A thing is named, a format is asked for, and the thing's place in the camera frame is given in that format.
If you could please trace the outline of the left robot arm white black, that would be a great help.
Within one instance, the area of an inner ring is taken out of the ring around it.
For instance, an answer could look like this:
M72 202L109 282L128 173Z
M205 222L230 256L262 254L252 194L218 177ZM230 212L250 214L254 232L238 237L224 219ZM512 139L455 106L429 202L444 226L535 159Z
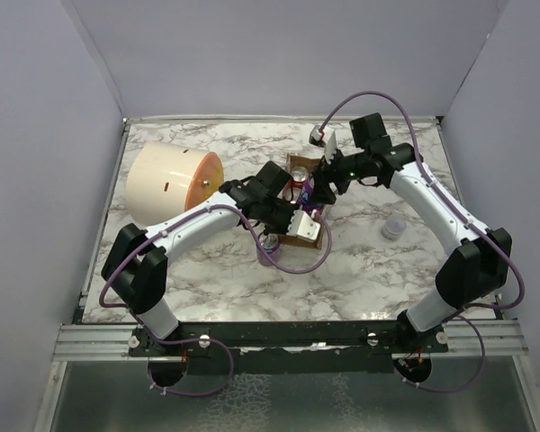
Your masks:
M180 346L179 321L165 300L170 264L206 239L256 221L274 234L295 235L306 219L296 203L278 196L291 176L273 162L245 180L224 182L195 208L145 229L123 227L103 266L104 288L112 288L123 307L149 331L161 355Z

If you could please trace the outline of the red cola can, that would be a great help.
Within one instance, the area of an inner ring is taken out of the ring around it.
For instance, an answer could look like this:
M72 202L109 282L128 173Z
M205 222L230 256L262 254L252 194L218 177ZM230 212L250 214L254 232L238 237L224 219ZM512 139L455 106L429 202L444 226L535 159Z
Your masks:
M291 169L292 183L294 187L302 188L303 184L310 178L310 171L304 166L295 166Z

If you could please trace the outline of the jute canvas tote bag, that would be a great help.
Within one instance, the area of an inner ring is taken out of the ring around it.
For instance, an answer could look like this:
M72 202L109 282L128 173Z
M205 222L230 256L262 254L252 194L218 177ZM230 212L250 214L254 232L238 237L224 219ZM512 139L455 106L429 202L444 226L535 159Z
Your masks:
M310 173L320 162L318 158L308 158L293 153L288 153L286 156L285 170L290 173L293 167L306 167ZM282 190L280 197L286 201L292 203L298 203L298 196L300 194L301 188L293 186L293 180L290 180L289 183ZM326 204L321 204L318 209L314 210L304 210L307 212L315 221L318 220L318 214L322 215L324 218L327 217L329 207ZM314 242L307 242L299 238L291 238L285 235L279 235L279 239L282 245L289 247L297 248L311 248L321 250L323 246L323 240L325 238L325 231L320 230L319 237Z

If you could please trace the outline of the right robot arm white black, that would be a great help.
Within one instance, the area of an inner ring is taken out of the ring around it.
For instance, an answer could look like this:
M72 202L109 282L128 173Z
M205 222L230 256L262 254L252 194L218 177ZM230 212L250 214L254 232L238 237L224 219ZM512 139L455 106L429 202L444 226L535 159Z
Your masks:
M374 179L406 201L430 227L447 259L437 272L435 286L404 310L395 330L397 345L415 352L428 341L428 332L470 303L502 287L508 278L505 258L512 245L504 229L490 229L473 216L415 158L409 143L392 144L383 119L374 113L350 122L357 153L344 155L330 127L315 127L310 144L324 155L312 172L310 198L332 204L353 181Z

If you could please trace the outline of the purple Fanta can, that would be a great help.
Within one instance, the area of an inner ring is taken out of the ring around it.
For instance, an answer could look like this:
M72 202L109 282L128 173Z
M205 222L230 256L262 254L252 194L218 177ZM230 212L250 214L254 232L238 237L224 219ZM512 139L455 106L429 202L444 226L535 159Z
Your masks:
M301 191L298 196L298 203L306 211L318 209L320 207L320 204L318 202L313 202L311 200L313 191L314 191L314 179L311 176L302 184Z

